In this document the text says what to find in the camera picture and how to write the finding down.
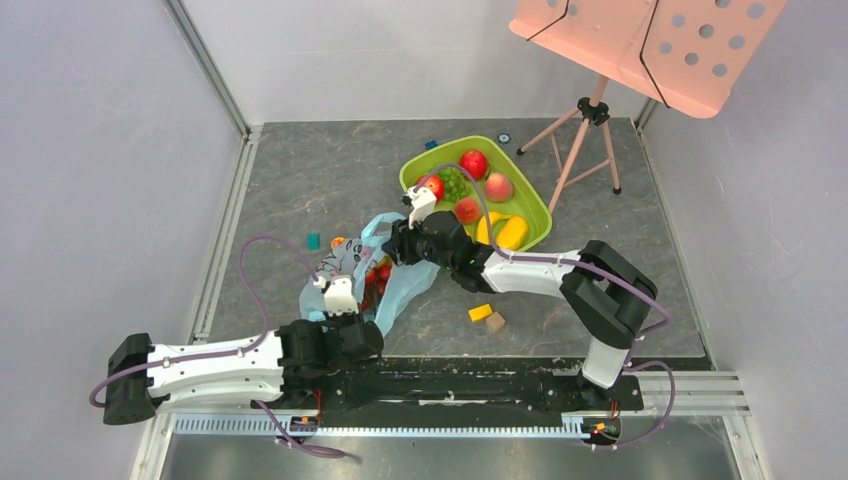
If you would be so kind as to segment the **red fake strawberries bunch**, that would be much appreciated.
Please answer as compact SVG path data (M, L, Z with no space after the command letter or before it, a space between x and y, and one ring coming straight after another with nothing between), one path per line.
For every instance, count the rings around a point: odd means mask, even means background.
M367 271L364 278L363 298L360 302L362 311L376 312L385 294L393 266L394 263L386 257Z

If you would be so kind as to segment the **light blue plastic bag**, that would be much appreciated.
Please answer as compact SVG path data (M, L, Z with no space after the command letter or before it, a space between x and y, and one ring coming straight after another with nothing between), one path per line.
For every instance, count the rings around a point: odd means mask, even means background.
M390 332L409 303L432 286L439 271L437 265L427 261L397 265L382 251L382 245L390 239L392 224L403 218L395 212L377 215L359 236L334 247L315 269L326 279L349 276L355 298L368 307L364 317L383 335Z

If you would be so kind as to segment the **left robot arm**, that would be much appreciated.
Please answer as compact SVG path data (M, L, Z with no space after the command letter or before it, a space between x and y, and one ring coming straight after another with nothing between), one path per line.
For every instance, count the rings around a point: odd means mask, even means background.
M324 378L375 361L377 324L360 314L296 320L261 336L197 345L155 344L130 335L109 358L90 399L106 425L153 418L161 408L200 405L306 405Z

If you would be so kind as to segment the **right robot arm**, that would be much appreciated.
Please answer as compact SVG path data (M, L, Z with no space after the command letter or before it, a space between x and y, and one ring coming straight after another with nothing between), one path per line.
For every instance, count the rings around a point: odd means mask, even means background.
M618 393L617 381L651 310L657 288L608 244L591 240L565 253L515 252L472 239L454 214L395 221L381 249L399 265L427 262L472 293L521 292L565 300L592 337L577 392L591 408Z

